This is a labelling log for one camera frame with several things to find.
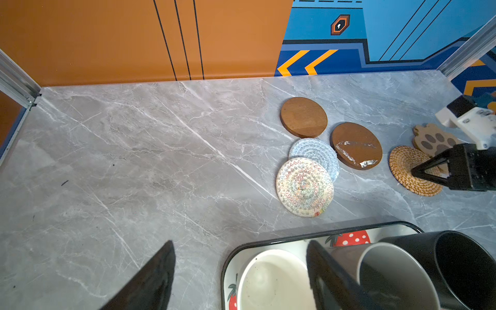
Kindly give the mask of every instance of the gray marble countertop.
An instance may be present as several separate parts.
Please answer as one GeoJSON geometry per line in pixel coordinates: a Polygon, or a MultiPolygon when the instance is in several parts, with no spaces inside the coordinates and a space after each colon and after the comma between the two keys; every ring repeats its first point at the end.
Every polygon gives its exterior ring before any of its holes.
{"type": "Polygon", "coordinates": [[[459,95],[437,71],[45,88],[0,169],[1,308],[98,309],[169,239],[171,310],[219,309],[228,254],[277,236],[396,217],[464,232],[495,255],[492,192],[417,196],[387,164],[459,95]],[[275,192],[296,140],[279,110],[295,96],[325,109],[320,139],[355,122],[384,151],[371,170],[340,164],[317,218],[291,214],[275,192]]]}

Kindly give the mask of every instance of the strawberry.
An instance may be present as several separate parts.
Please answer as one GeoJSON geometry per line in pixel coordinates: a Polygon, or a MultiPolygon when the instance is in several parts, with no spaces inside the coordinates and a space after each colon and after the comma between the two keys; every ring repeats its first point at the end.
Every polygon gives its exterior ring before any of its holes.
{"type": "Polygon", "coordinates": [[[236,283],[231,284],[229,286],[231,292],[227,296],[227,300],[229,301],[229,310],[238,310],[238,298],[236,297],[236,283]]]}
{"type": "Polygon", "coordinates": [[[360,230],[352,233],[329,236],[325,243],[329,243],[331,247],[345,247],[364,245],[371,242],[366,230],[360,230]]]}

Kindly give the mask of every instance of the brown coaster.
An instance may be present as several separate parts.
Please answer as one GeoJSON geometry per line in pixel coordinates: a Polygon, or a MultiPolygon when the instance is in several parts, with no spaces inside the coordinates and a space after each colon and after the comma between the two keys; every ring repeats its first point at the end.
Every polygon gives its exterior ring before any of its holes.
{"type": "MultiPolygon", "coordinates": [[[[442,186],[416,178],[411,173],[413,167],[429,159],[428,155],[417,149],[398,146],[389,155],[389,168],[398,182],[409,191],[421,196],[434,196],[441,192],[442,186]]],[[[426,172],[438,177],[441,175],[438,167],[427,169],[426,172]]]]}
{"type": "MultiPolygon", "coordinates": [[[[425,127],[417,125],[413,128],[413,133],[413,146],[431,157],[461,143],[454,135],[442,131],[435,124],[427,124],[425,127]]],[[[447,164],[440,165],[439,169],[442,173],[448,173],[447,164]]]]}
{"type": "Polygon", "coordinates": [[[286,100],[281,122],[287,131],[300,138],[315,138],[327,127],[327,114],[315,101],[303,97],[286,100]]]}
{"type": "Polygon", "coordinates": [[[331,135],[331,146],[345,165],[367,170],[382,159],[382,147],[376,136],[367,128],[355,123],[338,125],[331,135]]]}

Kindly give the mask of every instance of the white cup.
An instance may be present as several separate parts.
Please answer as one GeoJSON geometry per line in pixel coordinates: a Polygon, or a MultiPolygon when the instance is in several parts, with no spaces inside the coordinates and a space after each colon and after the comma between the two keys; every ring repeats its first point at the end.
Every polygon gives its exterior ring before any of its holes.
{"type": "Polygon", "coordinates": [[[336,247],[328,252],[383,308],[440,309],[431,279],[402,248],[379,242],[336,247]]]}
{"type": "Polygon", "coordinates": [[[238,310],[313,310],[307,266],[295,255],[270,249],[255,256],[237,283],[238,310]]]}

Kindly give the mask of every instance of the white robot part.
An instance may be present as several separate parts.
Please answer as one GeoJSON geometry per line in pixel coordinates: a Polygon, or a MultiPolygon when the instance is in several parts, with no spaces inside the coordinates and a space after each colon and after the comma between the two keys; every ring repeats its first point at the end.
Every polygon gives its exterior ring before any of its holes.
{"type": "Polygon", "coordinates": [[[492,110],[475,107],[457,118],[445,107],[435,116],[446,127],[460,128],[474,141],[478,150],[496,146],[496,115],[492,110]]]}

